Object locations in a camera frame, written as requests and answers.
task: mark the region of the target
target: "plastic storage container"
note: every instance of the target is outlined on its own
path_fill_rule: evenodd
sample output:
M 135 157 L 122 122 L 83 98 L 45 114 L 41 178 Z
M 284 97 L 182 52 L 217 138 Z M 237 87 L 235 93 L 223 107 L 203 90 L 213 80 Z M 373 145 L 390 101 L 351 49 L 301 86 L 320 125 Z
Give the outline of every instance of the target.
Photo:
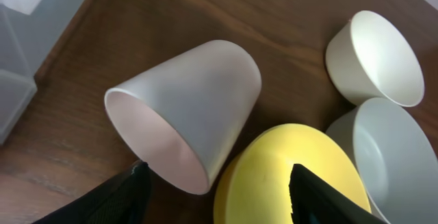
M 36 92 L 33 74 L 0 5 L 0 145 Z

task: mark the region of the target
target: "white ceramic bowl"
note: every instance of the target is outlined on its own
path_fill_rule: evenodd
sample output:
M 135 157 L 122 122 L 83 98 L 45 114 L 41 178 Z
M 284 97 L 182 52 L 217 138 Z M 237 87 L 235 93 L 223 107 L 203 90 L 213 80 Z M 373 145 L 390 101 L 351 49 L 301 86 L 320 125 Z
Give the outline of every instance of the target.
M 327 130 L 358 169 L 372 212 L 393 224 L 438 223 L 438 161 L 400 106 L 373 98 Z
M 412 107 L 423 99 L 423 73 L 411 46 L 375 12 L 353 16 L 328 44 L 326 65 L 336 88 L 353 104 L 383 97 Z

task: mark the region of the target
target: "yellow bowl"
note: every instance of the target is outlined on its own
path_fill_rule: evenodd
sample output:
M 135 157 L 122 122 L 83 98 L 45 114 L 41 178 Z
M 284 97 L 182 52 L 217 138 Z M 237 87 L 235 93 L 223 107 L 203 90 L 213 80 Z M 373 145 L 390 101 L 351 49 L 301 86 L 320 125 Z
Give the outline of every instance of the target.
M 285 124 L 264 132 L 228 166 L 216 191 L 214 223 L 292 223 L 289 181 L 295 163 L 370 212 L 359 174 L 342 149 L 312 127 Z

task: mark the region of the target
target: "white cup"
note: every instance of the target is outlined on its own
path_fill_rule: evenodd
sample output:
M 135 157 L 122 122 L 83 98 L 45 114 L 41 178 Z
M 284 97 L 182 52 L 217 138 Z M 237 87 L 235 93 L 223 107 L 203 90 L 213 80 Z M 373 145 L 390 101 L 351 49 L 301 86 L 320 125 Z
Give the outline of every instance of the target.
M 383 97 L 412 107 L 423 99 L 423 73 L 412 48 L 375 12 L 353 16 L 328 44 L 326 65 L 338 91 L 353 104 Z
M 374 215 L 393 224 L 438 223 L 438 161 L 403 108 L 370 99 L 335 121 L 327 135 L 357 167 Z
M 132 151 L 177 188 L 209 191 L 261 90 L 243 48 L 214 40 L 109 89 L 105 107 Z

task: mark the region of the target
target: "wooden table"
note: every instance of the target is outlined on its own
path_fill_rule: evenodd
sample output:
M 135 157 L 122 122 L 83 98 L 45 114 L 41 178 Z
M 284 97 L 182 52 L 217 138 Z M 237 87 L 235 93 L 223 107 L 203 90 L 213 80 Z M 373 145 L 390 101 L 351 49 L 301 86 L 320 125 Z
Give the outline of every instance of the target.
M 105 114 L 105 90 L 209 40 L 245 48 L 263 79 L 231 157 L 274 125 L 324 131 L 354 108 L 330 82 L 324 50 L 360 10 L 388 18 L 416 52 L 426 95 L 408 111 L 437 152 L 438 11 L 423 0 L 93 0 L 0 149 L 0 223 L 35 221 L 135 161 Z M 212 223 L 216 185 L 196 196 L 153 181 L 146 223 Z

